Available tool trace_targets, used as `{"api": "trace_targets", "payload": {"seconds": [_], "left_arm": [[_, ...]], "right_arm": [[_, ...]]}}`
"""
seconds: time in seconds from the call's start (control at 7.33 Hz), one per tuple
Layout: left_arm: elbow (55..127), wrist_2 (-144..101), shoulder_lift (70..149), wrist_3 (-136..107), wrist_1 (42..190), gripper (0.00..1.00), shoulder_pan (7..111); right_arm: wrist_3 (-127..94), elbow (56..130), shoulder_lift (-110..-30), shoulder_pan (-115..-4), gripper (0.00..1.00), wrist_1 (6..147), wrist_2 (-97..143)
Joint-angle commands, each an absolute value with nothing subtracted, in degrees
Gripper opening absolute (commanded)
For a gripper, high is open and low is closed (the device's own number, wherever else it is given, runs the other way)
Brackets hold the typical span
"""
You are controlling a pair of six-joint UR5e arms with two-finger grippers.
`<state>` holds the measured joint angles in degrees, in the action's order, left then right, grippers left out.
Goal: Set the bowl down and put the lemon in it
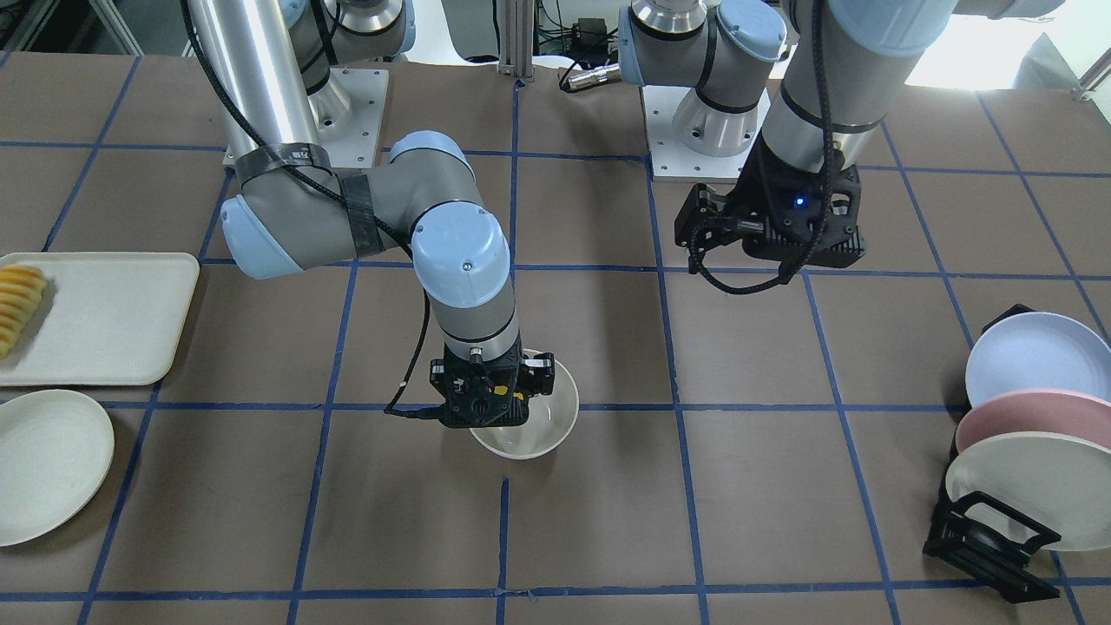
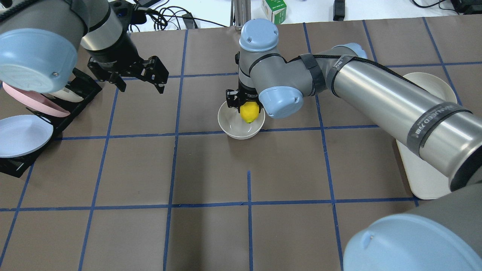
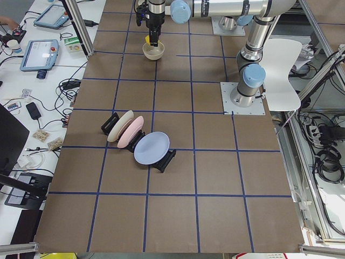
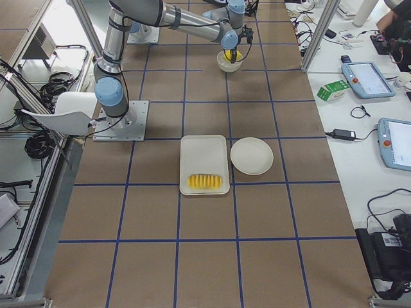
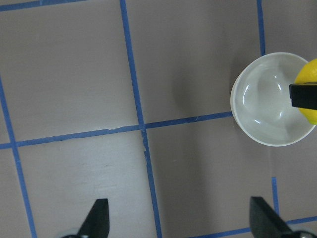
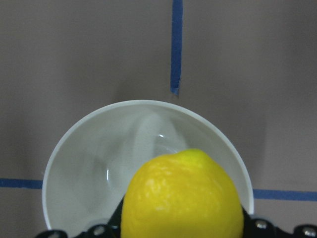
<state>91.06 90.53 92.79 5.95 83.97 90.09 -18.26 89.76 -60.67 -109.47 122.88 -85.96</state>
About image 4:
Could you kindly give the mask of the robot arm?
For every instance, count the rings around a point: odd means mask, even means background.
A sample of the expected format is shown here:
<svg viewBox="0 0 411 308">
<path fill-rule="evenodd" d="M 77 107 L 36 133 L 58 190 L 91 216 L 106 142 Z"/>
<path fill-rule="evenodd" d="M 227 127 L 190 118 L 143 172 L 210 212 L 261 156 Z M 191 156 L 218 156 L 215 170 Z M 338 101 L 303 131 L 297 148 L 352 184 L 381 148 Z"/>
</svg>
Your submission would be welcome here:
<svg viewBox="0 0 411 308">
<path fill-rule="evenodd" d="M 223 33 L 219 35 L 217 42 L 223 48 L 223 59 L 230 63 L 230 66 L 241 64 L 252 46 L 254 32 L 243 23 L 245 8 L 244 1 L 226 1 L 222 7 L 202 14 L 205 18 L 218 22 L 222 27 Z M 238 44 L 242 39 L 249 45 L 245 56 L 238 51 Z"/>
<path fill-rule="evenodd" d="M 218 68 L 221 46 L 161 28 L 156 44 L 124 48 L 122 68 L 132 100 L 148 100 L 149 139 L 229 134 L 226 75 Z"/>
</svg>

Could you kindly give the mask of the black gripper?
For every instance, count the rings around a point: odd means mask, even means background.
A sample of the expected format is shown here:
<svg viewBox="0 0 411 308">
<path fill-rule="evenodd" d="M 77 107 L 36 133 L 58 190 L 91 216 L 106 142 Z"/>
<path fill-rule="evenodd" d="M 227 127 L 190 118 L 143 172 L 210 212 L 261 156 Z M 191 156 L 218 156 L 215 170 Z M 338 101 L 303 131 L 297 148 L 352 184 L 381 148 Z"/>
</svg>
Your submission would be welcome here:
<svg viewBox="0 0 411 308">
<path fill-rule="evenodd" d="M 252 30 L 252 28 L 248 27 L 247 25 L 243 25 L 241 31 L 237 34 L 237 37 L 238 37 L 237 46 L 241 44 L 242 39 L 246 39 L 247 44 L 251 46 L 253 38 L 254 38 L 254 31 Z M 230 50 L 230 63 L 235 64 L 237 61 L 237 57 L 238 57 L 237 48 L 231 49 Z"/>
</svg>

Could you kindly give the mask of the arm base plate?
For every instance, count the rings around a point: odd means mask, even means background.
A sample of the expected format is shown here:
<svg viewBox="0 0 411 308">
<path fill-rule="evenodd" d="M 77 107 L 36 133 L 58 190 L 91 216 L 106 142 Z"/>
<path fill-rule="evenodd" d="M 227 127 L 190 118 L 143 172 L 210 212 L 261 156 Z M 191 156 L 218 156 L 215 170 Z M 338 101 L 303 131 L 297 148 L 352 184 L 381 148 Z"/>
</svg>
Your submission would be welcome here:
<svg viewBox="0 0 411 308">
<path fill-rule="evenodd" d="M 97 133 L 92 135 L 96 142 L 128 142 L 144 141 L 149 101 L 129 101 L 129 109 L 124 118 L 107 117 L 104 109 L 100 108 L 99 118 L 104 117 L 96 125 Z"/>
<path fill-rule="evenodd" d="M 159 40 L 159 28 L 133 24 L 127 39 L 127 44 L 157 44 Z"/>
</svg>

